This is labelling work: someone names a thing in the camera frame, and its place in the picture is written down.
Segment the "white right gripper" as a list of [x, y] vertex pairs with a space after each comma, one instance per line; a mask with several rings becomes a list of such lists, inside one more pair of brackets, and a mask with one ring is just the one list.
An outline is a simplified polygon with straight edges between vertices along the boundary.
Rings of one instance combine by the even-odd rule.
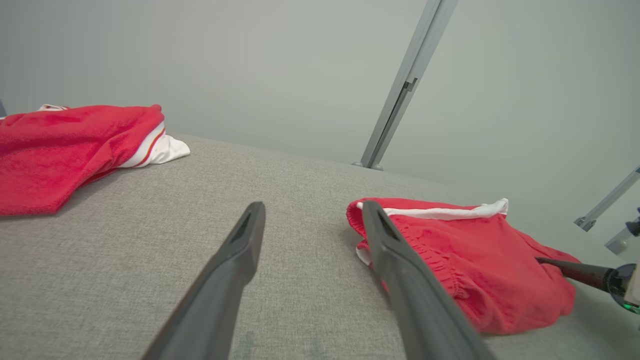
[[564, 260], [535, 258], [538, 264], [553, 265], [560, 269], [565, 278], [578, 281], [594, 289], [609, 293], [615, 303], [627, 312], [640, 314], [640, 307], [634, 301], [628, 301], [627, 296], [632, 292], [632, 277], [637, 264], [629, 263], [619, 268], [606, 268], [603, 266], [569, 262]]

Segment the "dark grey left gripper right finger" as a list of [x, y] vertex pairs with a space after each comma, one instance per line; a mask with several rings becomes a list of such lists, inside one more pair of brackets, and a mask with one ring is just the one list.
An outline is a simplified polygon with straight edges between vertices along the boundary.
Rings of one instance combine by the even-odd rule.
[[375, 201], [362, 205], [377, 278], [387, 287], [409, 360], [493, 360], [494, 354], [425, 261]]

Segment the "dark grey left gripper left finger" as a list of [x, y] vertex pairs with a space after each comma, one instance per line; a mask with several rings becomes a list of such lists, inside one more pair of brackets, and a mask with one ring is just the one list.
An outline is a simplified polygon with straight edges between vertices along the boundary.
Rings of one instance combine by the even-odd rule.
[[250, 203], [151, 342], [144, 360], [229, 358], [243, 290], [258, 270], [265, 223], [265, 204]]

